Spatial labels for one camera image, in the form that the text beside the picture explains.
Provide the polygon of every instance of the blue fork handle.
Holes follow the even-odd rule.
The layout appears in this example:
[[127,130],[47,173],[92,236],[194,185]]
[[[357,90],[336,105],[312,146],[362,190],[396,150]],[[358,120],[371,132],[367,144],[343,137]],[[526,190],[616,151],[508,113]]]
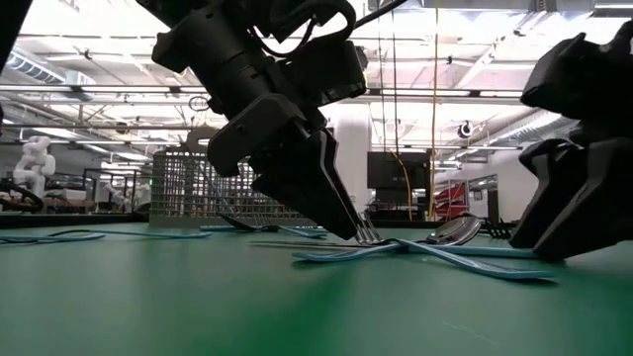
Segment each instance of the blue fork handle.
[[305,259],[311,262],[345,262],[359,259],[371,254],[393,251],[398,248],[402,248],[397,243],[390,243],[382,246],[367,247],[361,250],[342,251],[336,253],[307,253],[307,252],[295,252],[293,256]]
[[203,225],[203,226],[200,226],[200,232],[245,232],[245,231],[237,229],[233,226]]
[[437,258],[443,259],[444,261],[450,262],[456,266],[462,267],[468,271],[479,273],[485,276],[500,278],[505,280],[525,280],[525,279],[541,279],[541,278],[551,278],[554,277],[554,274],[549,271],[541,271],[541,270],[523,270],[523,269],[513,269],[503,266],[497,266],[494,264],[479,262],[469,258],[461,257],[449,252],[441,251],[436,248],[422,245],[419,243],[398,239],[398,242],[402,245],[409,246],[410,248],[415,248],[419,250],[423,250],[424,252],[435,256]]
[[307,238],[318,238],[318,239],[322,239],[324,236],[326,236],[325,232],[321,232],[321,231],[310,231],[306,228],[300,228],[300,227],[287,227],[287,226],[279,226],[280,230],[285,230],[289,233],[293,233],[295,235],[299,235],[301,237],[307,237]]
[[94,233],[144,236],[144,237],[165,237],[165,238],[206,238],[212,235],[208,231],[198,232],[198,233],[131,232],[131,231],[115,231],[115,230],[101,230],[101,229],[89,229],[88,231],[94,232]]
[[89,233],[77,237],[62,237],[62,236],[11,236],[2,235],[0,241],[6,242],[79,242],[79,241],[94,241],[106,237],[105,233]]
[[402,248],[403,246],[409,247],[414,252],[421,252],[430,254],[432,256],[443,259],[447,262],[453,263],[459,267],[462,267],[468,271],[479,273],[485,276],[500,278],[505,280],[525,280],[525,279],[540,279],[549,278],[554,275],[549,271],[540,270],[520,270],[512,269],[502,266],[496,266],[490,263],[478,262],[469,258],[461,257],[449,252],[445,252],[433,247],[421,245],[415,242],[397,239],[394,243],[390,243],[384,246],[369,247],[363,250],[356,251],[343,251],[332,254],[313,254],[313,253],[294,253],[295,257],[306,259],[313,262],[343,262],[359,259],[364,256],[368,256],[375,253],[387,252]]

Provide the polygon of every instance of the black robotic gripper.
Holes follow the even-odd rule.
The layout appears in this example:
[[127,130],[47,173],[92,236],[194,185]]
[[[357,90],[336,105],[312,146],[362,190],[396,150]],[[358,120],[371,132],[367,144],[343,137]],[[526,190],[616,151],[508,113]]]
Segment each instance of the black robotic gripper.
[[578,120],[569,139],[533,144],[519,161],[538,180],[509,243],[559,261],[630,238],[633,221],[633,24],[598,45],[585,34],[565,40],[536,64],[525,105]]

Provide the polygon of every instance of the cable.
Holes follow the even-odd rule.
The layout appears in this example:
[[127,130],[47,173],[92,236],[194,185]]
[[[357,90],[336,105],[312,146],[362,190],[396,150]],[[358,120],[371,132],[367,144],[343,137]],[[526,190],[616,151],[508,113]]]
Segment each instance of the cable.
[[367,25],[368,23],[378,19],[379,17],[387,14],[390,11],[393,11],[394,9],[396,9],[397,7],[403,5],[407,0],[394,0],[392,1],[389,5],[385,5],[383,7],[381,7],[380,9],[374,11],[373,13],[365,16],[364,18],[358,20],[356,22],[356,25],[354,26],[354,29],[358,29],[359,27],[363,26],[363,25]]
[[431,185],[428,200],[428,219],[433,220],[435,204],[435,116],[437,112],[437,58],[439,47],[439,0],[435,1],[435,60],[433,65],[433,113],[431,118]]
[[407,182],[408,220],[410,222],[412,222],[413,221],[413,214],[411,212],[411,185],[410,185],[410,183],[408,181],[407,167],[405,166],[403,161],[392,150],[390,150],[390,152],[396,158],[396,160],[398,161],[400,166],[403,168],[403,171],[405,172],[405,181]]
[[346,41],[352,34],[355,29],[356,24],[356,10],[351,6],[347,1],[339,1],[339,0],[309,0],[295,10],[291,11],[289,14],[280,15],[285,7],[286,2],[284,1],[276,1],[273,3],[273,6],[270,10],[270,24],[273,28],[283,29],[284,25],[292,24],[297,18],[305,18],[306,15],[309,15],[311,18],[310,23],[308,24],[308,28],[306,29],[306,33],[302,38],[299,45],[291,50],[288,53],[281,53],[271,49],[268,45],[264,43],[264,41],[257,36],[254,28],[250,28],[249,31],[251,35],[255,38],[255,40],[261,45],[261,47],[271,55],[285,58],[288,57],[297,50],[299,50],[303,45],[305,45],[312,35],[313,29],[317,25],[317,20],[315,19],[315,12],[318,8],[330,7],[336,10],[339,14],[341,14],[345,20],[347,21],[347,25],[342,30],[331,33],[329,35],[321,36],[319,38],[313,39],[313,41],[317,42],[336,42],[336,41]]
[[[392,25],[395,23],[396,23],[396,17],[394,16],[394,11],[392,10]],[[394,29],[392,29],[392,52],[393,52],[392,57],[394,60],[394,88],[398,88],[398,68],[396,66],[396,31],[394,31]],[[392,154],[394,155],[394,157],[396,158],[400,166],[403,168],[403,171],[405,172],[405,181],[407,182],[408,220],[412,222],[413,221],[413,212],[412,212],[413,207],[411,204],[411,194],[412,194],[411,185],[408,180],[407,167],[400,159],[400,138],[398,137],[398,125],[400,123],[400,119],[398,118],[398,91],[396,91],[395,94],[396,95],[394,95],[394,124],[395,124],[394,127],[395,127],[395,132],[396,132],[396,153],[392,151]]]

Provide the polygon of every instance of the white humanoid robot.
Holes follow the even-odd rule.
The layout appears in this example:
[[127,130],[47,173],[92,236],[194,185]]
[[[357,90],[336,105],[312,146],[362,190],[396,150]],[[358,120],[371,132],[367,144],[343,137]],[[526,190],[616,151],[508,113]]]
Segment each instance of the white humanoid robot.
[[48,154],[50,138],[33,136],[22,146],[22,158],[13,170],[13,182],[31,184],[31,192],[38,197],[45,194],[46,177],[55,172],[55,157]]

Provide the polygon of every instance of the wire basket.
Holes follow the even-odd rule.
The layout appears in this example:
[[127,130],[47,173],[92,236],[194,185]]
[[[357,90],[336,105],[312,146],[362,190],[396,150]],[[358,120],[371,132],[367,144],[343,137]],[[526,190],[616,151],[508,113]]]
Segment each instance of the wire basket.
[[154,153],[149,223],[155,226],[193,227],[222,225],[223,213],[243,223],[266,221],[277,225],[314,226],[299,213],[255,192],[257,178],[246,162],[240,174],[221,177],[206,154],[184,147],[168,147]]

